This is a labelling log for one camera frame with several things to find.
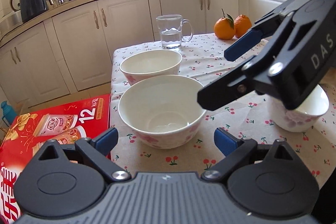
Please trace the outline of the orange with leaf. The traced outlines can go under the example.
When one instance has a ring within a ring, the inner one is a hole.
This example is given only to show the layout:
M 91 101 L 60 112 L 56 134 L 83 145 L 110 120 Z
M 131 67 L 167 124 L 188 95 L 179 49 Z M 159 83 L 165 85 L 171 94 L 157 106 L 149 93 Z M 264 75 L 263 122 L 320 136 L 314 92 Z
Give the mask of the orange with leaf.
M 223 9 L 222 13 L 223 16 L 214 25 L 214 33 L 218 39 L 231 40 L 236 33 L 234 20 Z

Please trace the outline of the red drink carton box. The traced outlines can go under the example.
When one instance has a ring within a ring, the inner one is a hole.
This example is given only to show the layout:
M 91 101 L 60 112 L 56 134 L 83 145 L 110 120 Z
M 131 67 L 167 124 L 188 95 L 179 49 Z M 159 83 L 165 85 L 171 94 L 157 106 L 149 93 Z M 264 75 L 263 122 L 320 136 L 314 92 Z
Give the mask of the red drink carton box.
M 110 94 L 17 116 L 1 144 L 1 222 L 13 223 L 20 215 L 14 197 L 19 175 L 49 139 L 72 144 L 95 138 L 109 127 Z

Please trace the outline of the cherry print tablecloth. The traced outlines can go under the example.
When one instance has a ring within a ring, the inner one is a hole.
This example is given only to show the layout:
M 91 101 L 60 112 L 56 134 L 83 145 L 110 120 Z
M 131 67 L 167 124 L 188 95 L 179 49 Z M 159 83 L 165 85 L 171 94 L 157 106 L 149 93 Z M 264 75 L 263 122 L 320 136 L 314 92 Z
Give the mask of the cherry print tablecloth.
M 118 144 L 111 158 L 131 174 L 137 172 L 202 173 L 219 162 L 223 155 L 214 145 L 214 131 L 222 128 L 237 138 L 252 138 L 270 144 L 284 138 L 306 164 L 319 185 L 323 185 L 335 169 L 335 88 L 324 86 L 329 97 L 329 110 L 304 132 L 288 132 L 278 127 L 267 110 L 266 96 L 251 93 L 215 112 L 208 112 L 197 135 L 175 149 L 156 149 L 145 145 L 118 115 L 119 99 L 129 84 L 119 69 L 129 56 L 160 49 L 160 42 L 120 46 L 113 53 L 110 124 L 118 130 Z

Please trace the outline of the glass mug with water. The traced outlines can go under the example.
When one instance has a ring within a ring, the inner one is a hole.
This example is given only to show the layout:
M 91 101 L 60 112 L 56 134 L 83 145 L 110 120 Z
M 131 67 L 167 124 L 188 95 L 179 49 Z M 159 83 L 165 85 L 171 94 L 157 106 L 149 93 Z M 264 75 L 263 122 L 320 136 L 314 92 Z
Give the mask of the glass mug with water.
M 184 19 L 182 15 L 170 14 L 157 16 L 156 22 L 159 29 L 161 44 L 165 50 L 180 48 L 182 43 L 187 43 L 193 38 L 193 27 L 190 21 Z M 187 39 L 185 39 L 182 34 L 184 24 L 188 24 L 191 28 L 191 34 Z

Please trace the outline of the white floral bowl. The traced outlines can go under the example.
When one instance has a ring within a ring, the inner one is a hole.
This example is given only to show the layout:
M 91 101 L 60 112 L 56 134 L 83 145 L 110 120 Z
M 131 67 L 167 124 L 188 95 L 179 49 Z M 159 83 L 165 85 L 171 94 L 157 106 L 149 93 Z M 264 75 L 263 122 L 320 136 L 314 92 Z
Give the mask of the white floral bowl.
M 308 130 L 329 110 L 329 98 L 320 85 L 294 110 L 286 109 L 280 100 L 271 96 L 266 101 L 271 120 L 289 132 Z
M 176 51 L 145 51 L 125 59 L 120 64 L 120 71 L 132 86 L 150 77 L 177 75 L 182 59 L 182 55 Z
M 197 103 L 203 85 L 190 77 L 163 75 L 142 80 L 121 96 L 118 114 L 150 147 L 172 149 L 198 132 L 206 110 Z

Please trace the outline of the white kitchen cabinets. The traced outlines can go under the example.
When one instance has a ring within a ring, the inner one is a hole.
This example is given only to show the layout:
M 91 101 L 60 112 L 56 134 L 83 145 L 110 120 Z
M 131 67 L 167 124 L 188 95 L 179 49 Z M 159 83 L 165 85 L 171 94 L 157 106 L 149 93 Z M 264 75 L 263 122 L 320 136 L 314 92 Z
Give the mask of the white kitchen cabinets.
M 223 12 L 255 21 L 286 0 L 95 0 L 59 7 L 1 40 L 1 98 L 27 107 L 106 84 L 115 50 L 159 40 L 156 18 L 208 34 Z

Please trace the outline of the orange without leaf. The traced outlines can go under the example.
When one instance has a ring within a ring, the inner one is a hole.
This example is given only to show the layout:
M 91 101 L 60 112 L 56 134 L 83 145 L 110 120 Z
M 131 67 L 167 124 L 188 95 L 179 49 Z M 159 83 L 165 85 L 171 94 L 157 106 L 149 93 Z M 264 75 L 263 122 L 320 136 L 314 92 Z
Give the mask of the orange without leaf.
M 241 38 L 252 27 L 252 23 L 248 16 L 241 14 L 234 20 L 234 26 L 235 36 Z

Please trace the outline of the black air fryer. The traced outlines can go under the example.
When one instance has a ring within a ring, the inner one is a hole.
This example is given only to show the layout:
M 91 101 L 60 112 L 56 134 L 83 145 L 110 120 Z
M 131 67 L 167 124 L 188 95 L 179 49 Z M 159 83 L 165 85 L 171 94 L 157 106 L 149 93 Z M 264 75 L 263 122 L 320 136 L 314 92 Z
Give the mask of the black air fryer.
M 16 9 L 13 5 L 13 0 L 10 0 L 10 7 L 14 12 L 19 11 L 22 22 L 26 23 L 48 11 L 49 5 L 47 2 L 49 2 L 50 6 L 54 5 L 53 0 L 19 0 L 18 8 Z

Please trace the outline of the blue thermos jug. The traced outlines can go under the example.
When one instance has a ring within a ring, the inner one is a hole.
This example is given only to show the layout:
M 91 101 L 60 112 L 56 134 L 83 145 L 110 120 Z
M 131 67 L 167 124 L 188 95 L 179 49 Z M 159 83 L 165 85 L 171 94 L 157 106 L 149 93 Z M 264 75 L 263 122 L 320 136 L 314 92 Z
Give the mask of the blue thermos jug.
M 1 109 L 3 113 L 2 120 L 8 127 L 10 127 L 18 114 L 15 112 L 13 106 L 9 105 L 7 101 L 1 102 Z

